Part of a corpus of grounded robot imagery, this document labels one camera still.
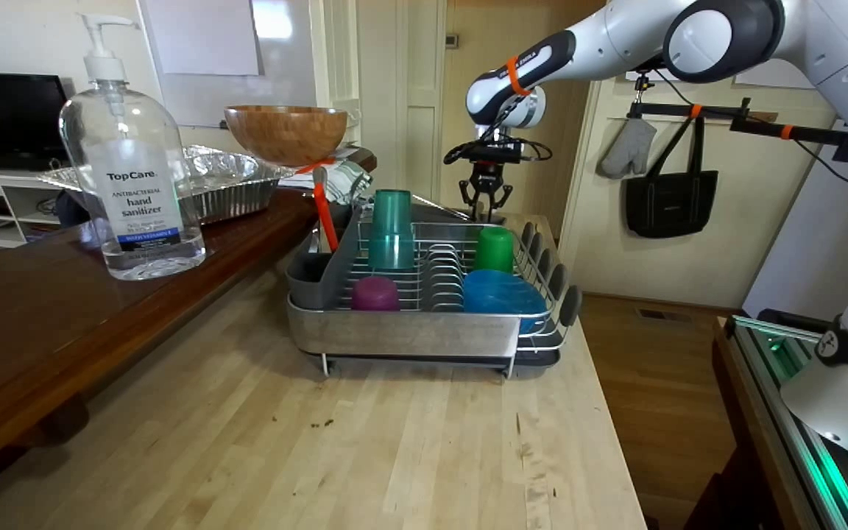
bottle label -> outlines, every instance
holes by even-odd
[[[180,242],[183,211],[167,153],[123,139],[92,156],[107,220],[123,251]]]

door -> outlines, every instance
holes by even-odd
[[[444,0],[313,0],[320,105],[350,113],[347,139],[376,156],[376,188],[438,186]]]

wooden countertop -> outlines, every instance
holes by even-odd
[[[313,220],[300,192],[277,192],[270,210],[207,228],[208,260],[201,269],[151,282],[111,279],[73,229],[0,251],[0,451],[40,441],[40,422],[280,260]]]
[[[80,437],[0,475],[0,528],[646,528],[578,323],[532,376],[320,379],[282,297],[264,272],[107,385]]]

hanging bag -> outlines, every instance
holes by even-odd
[[[693,150],[687,175],[660,175],[666,156],[681,145],[693,125]],[[675,239],[700,234],[710,220],[718,172],[700,172],[703,119],[681,125],[643,181],[623,181],[626,228],[646,239]]]

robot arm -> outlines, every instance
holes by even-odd
[[[475,80],[467,116],[494,153],[517,150],[510,130],[544,116],[541,83],[607,80],[647,58],[687,83],[715,83],[772,57],[793,61],[848,120],[848,2],[840,0],[610,0],[591,17],[540,41],[503,67]],[[815,434],[848,451],[848,306],[809,362],[784,390],[784,403]]]
[[[651,58],[687,83],[712,83],[774,57],[784,41],[780,0],[613,0],[475,80],[466,108],[476,135],[532,128],[544,116],[540,83],[607,80]]]
[[[482,139],[488,130],[532,128],[544,116],[540,83],[607,80],[660,57],[666,30],[693,0],[616,0],[573,26],[475,80],[466,108]]]

